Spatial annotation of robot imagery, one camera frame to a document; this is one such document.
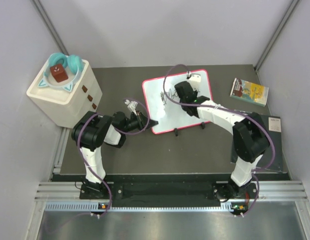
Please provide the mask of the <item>pink framed whiteboard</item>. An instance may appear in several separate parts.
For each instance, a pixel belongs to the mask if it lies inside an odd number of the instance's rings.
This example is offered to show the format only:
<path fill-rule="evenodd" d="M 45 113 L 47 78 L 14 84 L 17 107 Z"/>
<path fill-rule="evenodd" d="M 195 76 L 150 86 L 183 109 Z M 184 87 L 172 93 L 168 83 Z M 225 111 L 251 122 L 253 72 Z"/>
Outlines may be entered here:
<path fill-rule="evenodd" d="M 178 94 L 174 86 L 186 80 L 185 72 L 172 74 L 164 80 L 164 77 L 147 79 L 142 83 L 145 103 L 150 118 L 158 122 L 152 127 L 154 134 L 172 132 L 175 129 L 183 129 L 208 121 L 189 116 L 180 105 L 171 102 L 164 93 L 173 100 L 179 102 Z"/>

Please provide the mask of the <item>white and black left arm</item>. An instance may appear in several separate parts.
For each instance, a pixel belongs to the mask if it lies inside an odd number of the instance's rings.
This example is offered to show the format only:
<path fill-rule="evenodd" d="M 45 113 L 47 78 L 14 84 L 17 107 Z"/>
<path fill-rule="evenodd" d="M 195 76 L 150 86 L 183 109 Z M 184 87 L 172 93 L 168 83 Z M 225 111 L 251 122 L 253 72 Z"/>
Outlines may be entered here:
<path fill-rule="evenodd" d="M 85 187 L 97 198 L 107 195 L 108 186 L 102 183 L 106 172 L 102 164 L 101 146 L 103 143 L 121 148 L 126 140 L 125 133 L 149 129 L 159 122 L 149 119 L 137 110 L 127 117 L 122 111 L 112 116 L 101 116 L 88 111 L 74 126 L 71 137 L 80 149 L 84 158 L 86 177 L 83 181 Z"/>

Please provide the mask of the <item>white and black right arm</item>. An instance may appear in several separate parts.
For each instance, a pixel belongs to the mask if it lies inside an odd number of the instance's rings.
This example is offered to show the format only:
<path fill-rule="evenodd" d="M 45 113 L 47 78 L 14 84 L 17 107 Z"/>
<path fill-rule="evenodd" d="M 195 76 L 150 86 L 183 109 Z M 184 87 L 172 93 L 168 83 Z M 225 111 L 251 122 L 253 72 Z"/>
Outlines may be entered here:
<path fill-rule="evenodd" d="M 237 161 L 226 185 L 229 192 L 227 196 L 241 197 L 252 180 L 253 170 L 269 148 L 269 141 L 262 131 L 264 124 L 260 115 L 255 112 L 245 115 L 223 110 L 210 98 L 199 96 L 188 81 L 182 81 L 174 87 L 181 107 L 188 115 L 212 122 L 232 134 Z"/>

